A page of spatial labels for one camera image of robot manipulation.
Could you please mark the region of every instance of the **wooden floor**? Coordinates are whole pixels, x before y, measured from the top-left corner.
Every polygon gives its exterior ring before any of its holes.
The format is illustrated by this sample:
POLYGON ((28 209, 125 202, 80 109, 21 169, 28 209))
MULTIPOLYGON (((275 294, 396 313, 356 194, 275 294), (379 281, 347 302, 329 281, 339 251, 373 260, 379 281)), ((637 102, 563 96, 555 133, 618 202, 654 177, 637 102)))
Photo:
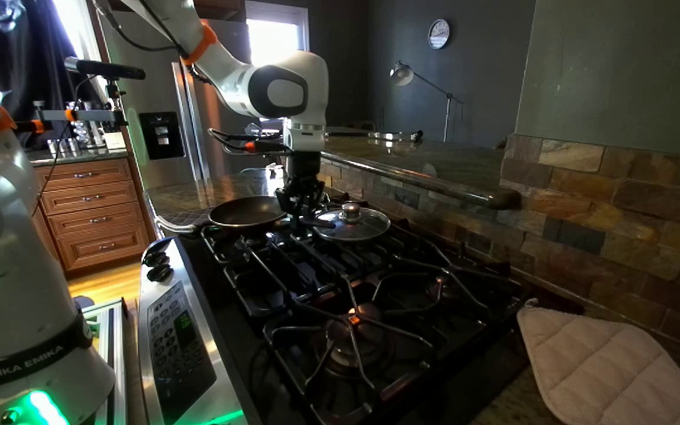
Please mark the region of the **wooden floor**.
POLYGON ((73 299, 91 299, 93 306, 105 306, 125 299, 125 306, 137 302, 143 268, 137 263, 114 269, 85 274, 68 281, 73 299))

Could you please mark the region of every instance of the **stovetop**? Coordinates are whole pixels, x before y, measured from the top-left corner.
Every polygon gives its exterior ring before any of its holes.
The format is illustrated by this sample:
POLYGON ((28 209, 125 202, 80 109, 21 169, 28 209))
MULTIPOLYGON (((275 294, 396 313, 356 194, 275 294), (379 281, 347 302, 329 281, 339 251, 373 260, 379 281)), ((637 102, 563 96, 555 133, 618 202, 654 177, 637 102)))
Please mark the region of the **stovetop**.
POLYGON ((291 228, 200 238, 222 357, 264 423, 464 423, 525 367, 522 288, 407 223, 363 244, 291 228))

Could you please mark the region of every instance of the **wall lamp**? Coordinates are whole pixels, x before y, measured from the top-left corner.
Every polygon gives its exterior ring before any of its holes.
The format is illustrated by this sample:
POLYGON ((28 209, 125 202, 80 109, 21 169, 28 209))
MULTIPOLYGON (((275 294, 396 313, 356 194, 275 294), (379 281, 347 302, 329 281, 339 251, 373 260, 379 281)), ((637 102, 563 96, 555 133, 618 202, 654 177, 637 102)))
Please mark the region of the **wall lamp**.
POLYGON ((415 79, 425 85, 431 85, 435 93, 444 96, 444 124, 441 124, 441 143, 450 143, 450 130, 452 130, 452 104, 461 104, 450 90, 435 85, 431 79, 415 74, 409 65, 396 61, 390 70, 390 79, 394 85, 411 85, 415 79))

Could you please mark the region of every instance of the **wooden cabinet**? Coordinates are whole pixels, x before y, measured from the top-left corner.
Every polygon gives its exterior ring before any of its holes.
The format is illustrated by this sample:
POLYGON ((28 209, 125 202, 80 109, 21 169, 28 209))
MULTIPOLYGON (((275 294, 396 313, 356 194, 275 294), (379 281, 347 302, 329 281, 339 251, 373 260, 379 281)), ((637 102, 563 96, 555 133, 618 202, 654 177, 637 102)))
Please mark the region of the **wooden cabinet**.
POLYGON ((38 169, 40 212, 66 274, 137 257, 150 228, 125 158, 38 169))

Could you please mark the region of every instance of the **oven door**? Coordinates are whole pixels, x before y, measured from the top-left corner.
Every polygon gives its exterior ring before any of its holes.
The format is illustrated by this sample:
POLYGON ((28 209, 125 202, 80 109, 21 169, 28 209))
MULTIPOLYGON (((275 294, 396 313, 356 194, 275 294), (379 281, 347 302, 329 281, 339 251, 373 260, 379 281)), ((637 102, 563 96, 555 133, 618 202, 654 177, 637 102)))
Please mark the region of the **oven door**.
POLYGON ((150 423, 249 423, 195 290, 180 238, 143 268, 137 344, 150 423))

